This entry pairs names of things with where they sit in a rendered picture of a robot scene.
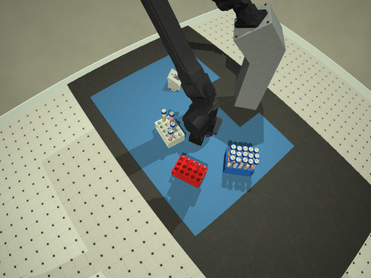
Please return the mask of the blue test tube rack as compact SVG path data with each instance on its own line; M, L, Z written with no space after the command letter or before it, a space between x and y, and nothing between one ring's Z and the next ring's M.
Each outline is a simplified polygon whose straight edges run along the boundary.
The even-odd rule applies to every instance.
M243 167L241 169L238 168L240 163L238 163L236 168L233 168L232 165L234 164L234 162L232 163L232 165L230 167L227 167L227 163L228 163L228 161L227 161L228 155L227 154L228 154L228 151L226 151L225 155L224 155L224 165L223 165L223 172L224 173L245 175L245 176L250 176L250 177L252 176L252 174L254 173L254 169L253 170L249 169L249 167L251 165L246 170L243 168L245 164L243 165Z

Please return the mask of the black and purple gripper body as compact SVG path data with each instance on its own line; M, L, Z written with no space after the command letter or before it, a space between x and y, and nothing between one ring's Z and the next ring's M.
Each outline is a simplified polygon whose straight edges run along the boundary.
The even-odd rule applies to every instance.
M222 121L223 121L223 120L222 120L221 118L218 118L218 117L217 117L216 124L215 124L215 126L214 126L212 132L207 132L206 134L207 134L207 135L210 135L210 136L212 136L213 134L216 135L217 132L218 132L218 130L219 130L219 128L220 128L220 125L221 125Z

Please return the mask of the blue bench mat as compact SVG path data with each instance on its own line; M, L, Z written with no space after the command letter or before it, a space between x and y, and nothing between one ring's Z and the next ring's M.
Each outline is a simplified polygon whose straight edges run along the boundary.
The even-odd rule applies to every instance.
M196 236L224 213L257 181L270 171L294 145L263 115L258 113L239 127L220 107L222 124L217 135L205 136L202 145L189 141L190 132L182 120L192 101L183 90L168 88L168 75L175 69L166 56L90 98L113 131L139 164L157 190ZM184 141L168 148L155 128L174 112L174 120L185 134ZM223 172L224 154L230 146L258 148L260 161L253 175ZM199 188L172 175L180 155L208 170Z

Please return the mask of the white tube rack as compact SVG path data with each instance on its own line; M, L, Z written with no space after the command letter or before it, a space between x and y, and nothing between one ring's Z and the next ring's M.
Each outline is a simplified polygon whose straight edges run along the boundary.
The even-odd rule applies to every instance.
M166 117L166 122L163 122L162 119L155 122L155 128L158 131L159 135L162 137L163 141L167 145L168 148L171 148L172 146L184 141L185 134L181 130L181 128L178 126L176 121L174 120L176 126L174 134L172 134L172 141L169 141L169 134L168 129L170 127L170 116Z

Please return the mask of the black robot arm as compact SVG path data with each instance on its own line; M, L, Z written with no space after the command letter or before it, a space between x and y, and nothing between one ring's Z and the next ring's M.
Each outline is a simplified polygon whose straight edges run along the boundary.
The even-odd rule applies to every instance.
M216 90L194 56L168 0L140 1L173 61L186 96L192 101L182 120L190 132L189 141L201 146L207 131L212 132L216 123L219 108ZM234 10L236 28L257 28L268 14L266 9L258 10L251 0L212 1L221 11Z

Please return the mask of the red tube rack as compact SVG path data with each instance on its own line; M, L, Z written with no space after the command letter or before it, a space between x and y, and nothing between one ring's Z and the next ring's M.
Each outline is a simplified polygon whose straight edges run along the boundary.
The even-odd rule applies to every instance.
M172 175L199 188L199 185L202 182L207 169L208 167L186 156L180 155L177 163L172 170Z

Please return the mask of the test tube with blue cap and pink liquid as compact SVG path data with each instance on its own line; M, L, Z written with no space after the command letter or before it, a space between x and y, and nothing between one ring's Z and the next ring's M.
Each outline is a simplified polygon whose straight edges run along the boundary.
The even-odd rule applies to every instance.
M174 112L173 111L169 112L169 116L170 116L170 122L174 122Z

